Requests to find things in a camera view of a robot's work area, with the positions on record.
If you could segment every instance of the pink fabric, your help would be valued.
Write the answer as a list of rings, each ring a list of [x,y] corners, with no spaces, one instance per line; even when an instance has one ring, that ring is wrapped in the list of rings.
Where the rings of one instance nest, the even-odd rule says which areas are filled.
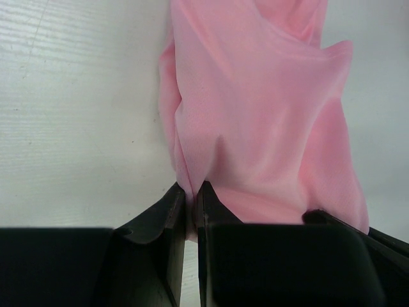
[[[171,0],[159,108],[190,209],[209,180],[244,222],[323,209],[368,231],[340,100],[352,44],[320,49],[326,7]]]

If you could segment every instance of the black plastic part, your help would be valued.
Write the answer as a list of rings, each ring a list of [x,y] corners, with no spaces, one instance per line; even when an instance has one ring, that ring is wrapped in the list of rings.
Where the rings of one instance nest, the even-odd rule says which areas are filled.
[[[341,226],[243,224],[206,182],[198,198],[201,306],[384,306],[367,250]]]
[[[0,306],[89,306],[111,229],[0,229]]]
[[[179,306],[184,250],[185,193],[175,184],[116,230],[93,306]]]
[[[387,306],[409,306],[409,244],[370,228],[366,235],[322,210],[304,214],[306,224],[349,228],[362,239],[387,297]]]
[[[176,307],[184,247],[177,184],[117,230],[0,229],[0,307]]]
[[[197,196],[197,251],[199,260],[199,290],[201,306],[211,306],[207,304],[208,283],[211,282],[208,276],[208,242],[207,231],[211,223],[218,224],[242,224],[229,209],[219,200],[216,192],[209,182],[205,182]]]

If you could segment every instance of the white table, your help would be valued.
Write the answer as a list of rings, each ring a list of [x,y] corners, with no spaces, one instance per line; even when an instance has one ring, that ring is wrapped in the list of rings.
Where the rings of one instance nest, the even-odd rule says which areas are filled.
[[[119,226],[174,182],[157,112],[167,1],[0,0],[0,225]],[[330,0],[371,225],[409,240],[409,1]],[[198,306],[188,242],[183,306]]]

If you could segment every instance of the fabric fold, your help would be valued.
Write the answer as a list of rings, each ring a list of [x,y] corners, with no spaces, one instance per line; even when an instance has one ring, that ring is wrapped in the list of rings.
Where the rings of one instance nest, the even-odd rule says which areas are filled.
[[[326,7],[171,0],[159,109],[190,213],[209,180],[245,222],[298,224],[323,209],[368,231],[341,105],[352,44],[320,49]]]

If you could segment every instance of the pink cloth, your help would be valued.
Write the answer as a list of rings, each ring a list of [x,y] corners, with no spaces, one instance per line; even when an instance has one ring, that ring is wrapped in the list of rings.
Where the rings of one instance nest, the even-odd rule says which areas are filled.
[[[327,1],[170,2],[159,108],[190,211],[209,180],[244,222],[323,209],[367,232],[340,100],[352,44],[320,49]]]

